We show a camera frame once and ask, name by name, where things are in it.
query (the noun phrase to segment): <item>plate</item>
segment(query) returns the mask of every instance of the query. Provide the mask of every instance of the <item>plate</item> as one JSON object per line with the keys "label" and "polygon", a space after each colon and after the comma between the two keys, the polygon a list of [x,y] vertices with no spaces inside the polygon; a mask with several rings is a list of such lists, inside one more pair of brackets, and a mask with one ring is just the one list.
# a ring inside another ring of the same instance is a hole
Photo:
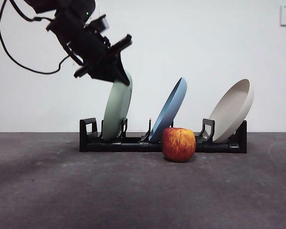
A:
{"label": "plate", "polygon": [[119,135],[121,132],[120,122],[127,117],[133,81],[128,72],[126,75],[130,81],[129,86],[116,79],[109,94],[102,127],[102,137],[106,142],[114,140]]}
{"label": "plate", "polygon": [[173,122],[186,94],[186,81],[180,78],[170,96],[166,100],[153,128],[149,135],[150,143],[158,143],[161,140],[162,132]]}
{"label": "plate", "polygon": [[[225,142],[246,118],[254,98],[254,88],[248,79],[234,84],[221,98],[209,119],[215,120],[214,143]],[[203,137],[211,130],[206,128]]]}

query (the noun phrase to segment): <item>black cable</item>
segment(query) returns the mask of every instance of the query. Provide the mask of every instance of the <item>black cable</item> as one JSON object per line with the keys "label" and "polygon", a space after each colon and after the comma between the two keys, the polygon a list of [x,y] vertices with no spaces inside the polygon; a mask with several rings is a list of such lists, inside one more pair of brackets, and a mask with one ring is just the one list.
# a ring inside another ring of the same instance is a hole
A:
{"label": "black cable", "polygon": [[[0,23],[1,23],[1,18],[2,18],[2,14],[3,14],[3,10],[4,10],[4,7],[5,7],[6,2],[7,2],[7,0],[4,0],[4,2],[3,2],[3,4],[2,4],[2,7],[1,7],[1,10],[0,10]],[[13,7],[14,7],[15,10],[17,11],[17,13],[18,13],[22,18],[24,18],[24,19],[27,20],[27,21],[41,21],[42,19],[48,19],[48,18],[38,18],[38,17],[37,17],[37,19],[35,19],[35,20],[34,20],[34,19],[30,19],[30,18],[28,18],[27,16],[25,16],[25,15],[21,12],[21,10],[18,8],[18,6],[17,6],[16,4],[13,5]],[[55,71],[53,71],[53,72],[50,72],[50,73],[44,73],[44,72],[36,71],[36,70],[33,70],[33,69],[31,69],[31,68],[28,68],[28,67],[22,65],[21,63],[19,63],[18,61],[16,61],[16,60],[10,55],[9,51],[7,50],[7,48],[6,48],[5,44],[4,44],[4,40],[3,40],[2,35],[1,35],[1,29],[0,29],[0,41],[1,41],[1,44],[2,44],[2,46],[3,46],[3,49],[4,49],[5,53],[8,55],[8,57],[9,57],[14,63],[16,63],[18,66],[20,66],[20,67],[22,67],[22,68],[24,68],[24,69],[26,69],[26,70],[29,70],[29,71],[31,71],[31,72],[34,72],[34,73],[45,74],[45,75],[50,75],[50,74],[57,73],[57,72],[60,71],[60,69],[61,69],[61,64],[69,57],[69,56],[66,56],[65,58],[62,59],[62,61],[61,61],[61,62],[59,63],[59,65],[58,65],[58,69],[57,69],[57,70],[55,70]]]}
{"label": "black cable", "polygon": [[49,21],[53,21],[51,18],[46,18],[46,17],[34,17],[33,19],[28,18],[25,16],[22,11],[18,8],[17,4],[14,2],[14,0],[10,0],[10,3],[14,7],[15,11],[26,21],[32,22],[32,21],[41,21],[42,19],[46,19]]}

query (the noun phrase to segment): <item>red apple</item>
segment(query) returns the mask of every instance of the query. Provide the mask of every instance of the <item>red apple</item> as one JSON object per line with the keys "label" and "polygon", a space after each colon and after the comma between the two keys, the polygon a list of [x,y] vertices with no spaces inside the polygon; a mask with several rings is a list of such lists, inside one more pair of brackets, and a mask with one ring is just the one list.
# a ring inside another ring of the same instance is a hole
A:
{"label": "red apple", "polygon": [[166,128],[162,134],[163,155],[176,162],[185,162],[195,153],[196,139],[193,131],[183,128]]}

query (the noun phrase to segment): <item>gray floor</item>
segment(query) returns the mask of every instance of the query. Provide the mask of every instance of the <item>gray floor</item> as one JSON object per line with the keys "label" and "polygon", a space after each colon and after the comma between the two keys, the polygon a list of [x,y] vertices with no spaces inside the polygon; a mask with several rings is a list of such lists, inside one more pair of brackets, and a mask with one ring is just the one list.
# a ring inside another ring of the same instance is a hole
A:
{"label": "gray floor", "polygon": [[286,133],[248,154],[79,153],[78,134],[0,134],[0,229],[286,229]]}

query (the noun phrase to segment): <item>dish rack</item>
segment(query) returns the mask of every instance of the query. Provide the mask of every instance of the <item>dish rack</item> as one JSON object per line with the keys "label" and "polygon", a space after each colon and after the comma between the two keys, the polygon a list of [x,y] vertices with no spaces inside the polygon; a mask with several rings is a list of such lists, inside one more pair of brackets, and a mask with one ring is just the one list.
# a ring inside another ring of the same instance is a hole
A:
{"label": "dish rack", "polygon": [[[161,152],[162,145],[159,143],[149,143],[148,138],[151,132],[151,119],[146,134],[141,137],[133,136],[134,133],[127,133],[128,119],[123,119],[120,123],[121,133],[110,142],[105,142],[102,132],[98,133],[95,118],[80,120],[80,152]],[[92,131],[87,132],[87,125],[92,125]],[[211,127],[211,133],[207,138],[203,137],[205,126]],[[247,153],[247,121],[244,120],[235,134],[231,135],[225,143],[213,143],[215,131],[215,121],[203,119],[202,130],[195,133],[196,149],[200,153]]]}

